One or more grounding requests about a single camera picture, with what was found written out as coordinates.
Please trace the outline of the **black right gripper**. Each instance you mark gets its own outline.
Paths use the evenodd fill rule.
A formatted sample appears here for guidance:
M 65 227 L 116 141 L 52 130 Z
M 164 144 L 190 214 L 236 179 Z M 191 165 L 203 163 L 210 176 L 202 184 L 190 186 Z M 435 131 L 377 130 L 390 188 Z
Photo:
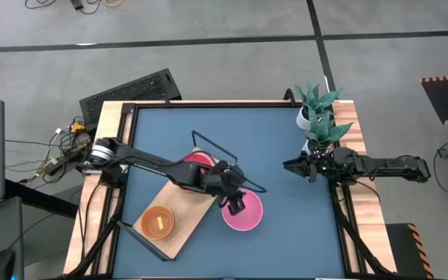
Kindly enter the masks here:
M 329 181 L 338 180 L 340 169 L 334 160 L 334 151 L 314 148 L 310 150 L 310 155 L 300 154 L 295 159 L 283 163 L 283 167 L 293 173 L 310 173 L 311 165 L 317 168 L 317 175 L 321 174 Z

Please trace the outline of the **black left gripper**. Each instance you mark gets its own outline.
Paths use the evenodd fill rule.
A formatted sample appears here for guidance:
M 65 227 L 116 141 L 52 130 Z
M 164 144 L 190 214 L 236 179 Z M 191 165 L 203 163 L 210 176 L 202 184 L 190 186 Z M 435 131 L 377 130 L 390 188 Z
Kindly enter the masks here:
M 245 209 L 243 192 L 240 191 L 243 184 L 242 170 L 237 166 L 229 165 L 226 161 L 217 162 L 204 175 L 204 191 L 206 194 L 232 199 L 228 201 L 230 215 L 236 215 L 236 212 Z

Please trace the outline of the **pink plate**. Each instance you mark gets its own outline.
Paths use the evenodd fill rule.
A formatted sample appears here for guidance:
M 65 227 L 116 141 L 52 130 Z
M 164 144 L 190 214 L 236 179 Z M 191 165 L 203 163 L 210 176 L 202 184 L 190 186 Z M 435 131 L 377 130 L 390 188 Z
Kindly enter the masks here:
M 237 231 L 249 231 L 255 228 L 262 220 L 264 208 L 261 199 L 253 192 L 243 189 L 243 203 L 245 209 L 237 215 L 231 215 L 228 205 L 221 209 L 225 223 Z

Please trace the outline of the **orange-red matte bowl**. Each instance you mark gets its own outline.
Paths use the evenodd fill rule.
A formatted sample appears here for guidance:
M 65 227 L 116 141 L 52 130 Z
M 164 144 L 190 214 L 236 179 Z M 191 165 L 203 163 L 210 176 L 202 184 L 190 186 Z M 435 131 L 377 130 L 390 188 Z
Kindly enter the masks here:
M 189 156 L 184 158 L 184 162 L 197 165 L 200 177 L 196 187 L 182 187 L 181 189 L 186 193 L 208 194 L 205 179 L 216 164 L 215 159 L 203 150 L 194 150 Z

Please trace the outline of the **yellow translucent plastic bowl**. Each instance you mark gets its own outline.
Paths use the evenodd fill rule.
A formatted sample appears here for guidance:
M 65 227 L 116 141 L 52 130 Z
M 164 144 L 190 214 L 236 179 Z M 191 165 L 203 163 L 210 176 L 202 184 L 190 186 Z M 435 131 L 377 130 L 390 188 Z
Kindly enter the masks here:
M 168 237 L 175 226 L 175 216 L 164 205 L 148 207 L 141 216 L 141 231 L 149 240 L 162 240 Z

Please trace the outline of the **snake plant in white pot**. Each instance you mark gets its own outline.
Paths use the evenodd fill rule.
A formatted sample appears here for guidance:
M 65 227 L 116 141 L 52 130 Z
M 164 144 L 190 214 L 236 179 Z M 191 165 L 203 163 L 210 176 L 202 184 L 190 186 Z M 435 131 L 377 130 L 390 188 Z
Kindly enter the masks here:
M 308 155 L 314 150 L 328 150 L 329 146 L 339 141 L 354 124 L 352 122 L 336 125 L 334 119 L 331 118 L 330 111 L 324 111 L 321 114 L 309 114 L 309 116 L 315 117 L 315 120 L 310 122 L 310 128 L 306 131 L 303 151 Z
M 296 124 L 304 131 L 310 130 L 310 113 L 313 113 L 318 122 L 328 119 L 331 115 L 329 107 L 341 95 L 341 90 L 335 90 L 326 92 L 321 96 L 319 85 L 313 86 L 309 80 L 306 81 L 305 89 L 295 84 L 294 90 L 300 97 L 302 104 L 296 116 Z

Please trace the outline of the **black perforated panel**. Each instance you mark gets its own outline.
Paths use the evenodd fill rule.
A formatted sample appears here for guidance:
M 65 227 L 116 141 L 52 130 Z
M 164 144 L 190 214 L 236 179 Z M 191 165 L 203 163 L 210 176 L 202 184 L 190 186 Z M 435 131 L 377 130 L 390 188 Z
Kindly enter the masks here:
M 126 82 L 79 101 L 87 131 L 95 131 L 104 101 L 181 100 L 180 90 L 168 68 Z

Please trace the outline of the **black desk bar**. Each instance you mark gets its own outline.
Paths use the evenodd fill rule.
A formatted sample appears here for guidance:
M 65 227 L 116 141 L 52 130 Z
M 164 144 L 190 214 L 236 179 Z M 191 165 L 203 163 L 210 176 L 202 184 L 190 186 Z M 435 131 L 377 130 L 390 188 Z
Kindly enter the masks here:
M 70 219 L 74 219 L 78 211 L 76 204 L 36 191 L 14 181 L 6 180 L 4 199 L 14 197 L 20 198 L 25 205 Z

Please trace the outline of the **black computer mouse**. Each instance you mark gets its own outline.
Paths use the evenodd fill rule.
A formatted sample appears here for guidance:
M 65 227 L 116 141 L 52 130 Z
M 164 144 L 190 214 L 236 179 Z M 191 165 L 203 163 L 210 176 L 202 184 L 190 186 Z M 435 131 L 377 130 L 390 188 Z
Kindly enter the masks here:
M 12 280 L 15 253 L 11 249 L 0 251 L 0 280 Z

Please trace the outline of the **wooden shelf with black frame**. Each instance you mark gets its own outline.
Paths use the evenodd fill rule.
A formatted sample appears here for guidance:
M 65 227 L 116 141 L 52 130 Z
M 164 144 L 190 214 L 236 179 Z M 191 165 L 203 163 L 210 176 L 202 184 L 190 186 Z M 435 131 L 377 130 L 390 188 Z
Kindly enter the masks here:
M 264 187 L 246 177 L 241 187 L 241 190 L 243 189 L 254 193 L 265 193 L 267 191 Z M 141 231 L 142 215 L 133 224 L 118 221 L 117 225 L 161 261 L 174 261 L 216 198 L 218 197 L 207 194 L 186 193 L 169 180 L 148 206 L 164 205 L 174 214 L 175 226 L 168 237 L 162 240 L 147 239 Z

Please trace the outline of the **black metal support frame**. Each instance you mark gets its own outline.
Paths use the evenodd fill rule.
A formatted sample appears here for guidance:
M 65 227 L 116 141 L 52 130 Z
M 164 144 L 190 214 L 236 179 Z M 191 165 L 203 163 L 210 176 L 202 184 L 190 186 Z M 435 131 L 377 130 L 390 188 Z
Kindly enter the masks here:
M 99 175 L 85 178 L 78 202 L 72 236 L 63 268 L 70 275 L 90 257 L 84 275 L 111 276 L 119 236 L 119 227 L 107 228 L 115 214 L 121 215 L 125 191 L 108 188 L 100 183 Z
M 328 184 L 348 278 L 382 278 L 397 272 L 375 185 Z

